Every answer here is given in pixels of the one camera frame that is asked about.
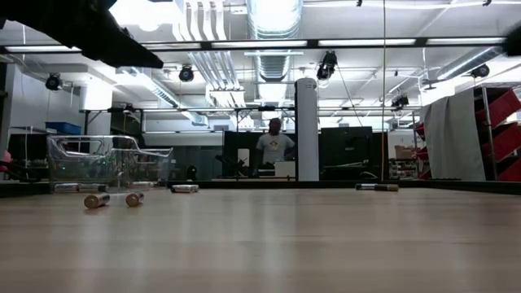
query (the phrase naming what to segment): black object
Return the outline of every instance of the black object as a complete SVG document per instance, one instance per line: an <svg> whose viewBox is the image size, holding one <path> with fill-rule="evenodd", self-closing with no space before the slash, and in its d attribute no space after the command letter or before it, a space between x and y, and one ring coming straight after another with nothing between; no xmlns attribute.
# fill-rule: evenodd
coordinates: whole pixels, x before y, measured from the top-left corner
<svg viewBox="0 0 521 293"><path fill-rule="evenodd" d="M471 77L487 77L489 73L490 68L487 66L487 64L483 64L471 71Z"/></svg>
<svg viewBox="0 0 521 293"><path fill-rule="evenodd" d="M222 163L223 168L228 168L234 173L234 176L247 176L249 174L247 166L244 165L243 160L235 163L232 159L226 155L216 155L215 159Z"/></svg>
<svg viewBox="0 0 521 293"><path fill-rule="evenodd" d="M190 166L186 170L186 179L197 181L197 168L195 166Z"/></svg>
<svg viewBox="0 0 521 293"><path fill-rule="evenodd" d="M37 172L28 168L24 168L17 164L7 163L0 160L0 166L4 166L7 168L7 171L5 173L9 175L10 179L15 179L19 180L20 182L27 183L37 183L42 180L42 177Z"/></svg>
<svg viewBox="0 0 521 293"><path fill-rule="evenodd" d="M9 1L0 10L0 28L5 19L18 21L115 68L162 68L163 61L114 20L109 12L114 3L116 0Z"/></svg>
<svg viewBox="0 0 521 293"><path fill-rule="evenodd" d="M407 105L409 105L409 98L407 98L406 94L402 94L399 97L394 98L391 103L391 106L396 107L396 109L393 109L393 111L399 111Z"/></svg>
<svg viewBox="0 0 521 293"><path fill-rule="evenodd" d="M194 80L194 72L191 65L183 65L179 72L179 79L183 82L190 82Z"/></svg>
<svg viewBox="0 0 521 293"><path fill-rule="evenodd" d="M324 81L329 79L333 75L333 73L335 73L336 64L337 60L335 52L332 50L327 51L317 71L318 80Z"/></svg>
<svg viewBox="0 0 521 293"><path fill-rule="evenodd" d="M59 73L49 73L46 81L46 88L48 90L61 90L63 88L63 81L59 78Z"/></svg>

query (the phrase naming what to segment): table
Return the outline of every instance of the table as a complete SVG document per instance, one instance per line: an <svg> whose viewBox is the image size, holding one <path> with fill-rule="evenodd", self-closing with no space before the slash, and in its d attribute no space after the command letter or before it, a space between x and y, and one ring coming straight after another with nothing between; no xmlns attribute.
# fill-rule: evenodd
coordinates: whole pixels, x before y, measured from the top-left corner
<svg viewBox="0 0 521 293"><path fill-rule="evenodd" d="M521 198L452 190L0 199L5 292L520 292Z"/></svg>

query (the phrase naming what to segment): ceiling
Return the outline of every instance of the ceiling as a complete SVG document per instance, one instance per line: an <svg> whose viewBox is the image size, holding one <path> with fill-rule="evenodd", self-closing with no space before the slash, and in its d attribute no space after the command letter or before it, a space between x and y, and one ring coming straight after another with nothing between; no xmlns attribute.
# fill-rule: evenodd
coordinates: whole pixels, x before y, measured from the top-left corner
<svg viewBox="0 0 521 293"><path fill-rule="evenodd" d="M129 0L120 0L116 5L128 8ZM321 0L304 1L300 22L300 38L350 38L350 37L471 37L471 36L504 36L519 19L521 5L490 5L488 7L472 6L458 7L452 9L398 9L396 6L406 5L408 8L432 6L437 4L466 4L482 2L481 0L461 1L385 1L390 8L384 9L373 7L383 5L384 1L365 0L362 7L355 7L355 0L345 0L339 6L339 2ZM313 7L316 5L331 5L332 7ZM225 31L229 39L248 39L247 15L237 11L245 9L244 1L225 1ZM136 19L142 17L142 11L127 9L127 13L137 13ZM140 42L166 42L176 41L172 35L172 25L161 24L157 30L146 32L136 24L126 25L134 38ZM44 44L53 43L46 35L36 32L30 28L23 30L17 23L7 23L4 30L0 31L0 45L19 44ZM338 57L339 67L342 75L335 73L330 79L329 85L318 90L321 106L351 106L348 94L355 98L353 101L361 106L375 105L378 99L402 82L408 75L412 75L425 66L435 69L442 68L467 53L472 48L429 48L425 51L426 62L423 61L421 48L413 49L342 49L335 53ZM302 55L292 57L291 78L302 77L301 70L305 69L304 75L313 77L316 73L317 63L322 59L324 50L302 50ZM204 79L195 72L192 82L180 82L177 75L180 66L189 63L187 53L169 52L160 53L158 56L165 62L164 69L170 71L165 74L164 70L155 70L153 75L161 80L169 90L184 97L188 107L206 107L208 103L204 98L206 83ZM256 74L253 59L244 56L243 51L232 51L232 60L235 70L239 75L241 86L245 89L245 100L247 103L255 102ZM80 55L26 55L26 62L47 63L83 63L98 72L105 74L116 82L114 99L116 101L128 101L140 103L156 101L157 97L143 86L135 82L121 78L116 75L114 68L89 60ZM489 62L491 76L514 68L519 64L518 59L506 59L500 57ZM512 74L509 81L518 78L519 75ZM464 77L461 83L468 82ZM287 100L292 99L292 86L287 87ZM410 92L411 104L419 104L417 99L418 88L404 89Z"/></svg>

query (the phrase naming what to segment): person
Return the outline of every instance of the person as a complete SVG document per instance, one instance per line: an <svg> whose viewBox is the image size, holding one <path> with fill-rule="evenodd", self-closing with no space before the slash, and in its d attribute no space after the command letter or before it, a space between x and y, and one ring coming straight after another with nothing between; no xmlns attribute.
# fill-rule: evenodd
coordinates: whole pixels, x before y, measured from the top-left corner
<svg viewBox="0 0 521 293"><path fill-rule="evenodd" d="M256 166L254 173L262 164L284 161L284 153L295 146L295 143L287 135L280 133L282 122L279 118L269 121L269 131L262 135L257 142Z"/></svg>

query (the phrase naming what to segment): fluorescent light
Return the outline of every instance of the fluorescent light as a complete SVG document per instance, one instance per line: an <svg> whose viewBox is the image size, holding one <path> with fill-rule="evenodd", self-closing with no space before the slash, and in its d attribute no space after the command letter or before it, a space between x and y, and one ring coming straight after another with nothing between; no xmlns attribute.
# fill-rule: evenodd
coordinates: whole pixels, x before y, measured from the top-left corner
<svg viewBox="0 0 521 293"><path fill-rule="evenodd" d="M144 112L156 112L156 113L166 113L166 112L179 112L178 109L144 109Z"/></svg>
<svg viewBox="0 0 521 293"><path fill-rule="evenodd" d="M505 41L504 37L454 37L454 38L430 38L428 45L496 45Z"/></svg>
<svg viewBox="0 0 521 293"><path fill-rule="evenodd" d="M398 46L413 45L415 39L358 39L358 40L323 40L318 46Z"/></svg>
<svg viewBox="0 0 521 293"><path fill-rule="evenodd" d="M233 108L187 108L190 112L235 112Z"/></svg>
<svg viewBox="0 0 521 293"><path fill-rule="evenodd" d="M255 51L255 52L244 52L244 56L257 57L257 56L301 56L304 52L302 51Z"/></svg>
<svg viewBox="0 0 521 293"><path fill-rule="evenodd" d="M339 111L342 110L342 107L319 107L320 111Z"/></svg>
<svg viewBox="0 0 521 293"><path fill-rule="evenodd" d="M35 53L35 52L80 52L81 50L73 47L68 48L66 46L55 45L55 46L7 46L6 50L9 53Z"/></svg>
<svg viewBox="0 0 521 293"><path fill-rule="evenodd" d="M148 50L188 50L200 49L201 44L198 42L171 42L171 43L148 43L142 44Z"/></svg>
<svg viewBox="0 0 521 293"><path fill-rule="evenodd" d="M184 133L214 133L213 130L200 130L200 131L183 131L183 130L177 130L177 131L145 131L145 134L184 134Z"/></svg>
<svg viewBox="0 0 521 293"><path fill-rule="evenodd" d="M248 42L213 42L212 48L229 49L229 48L285 48L285 47L304 47L308 45L308 41L248 41Z"/></svg>

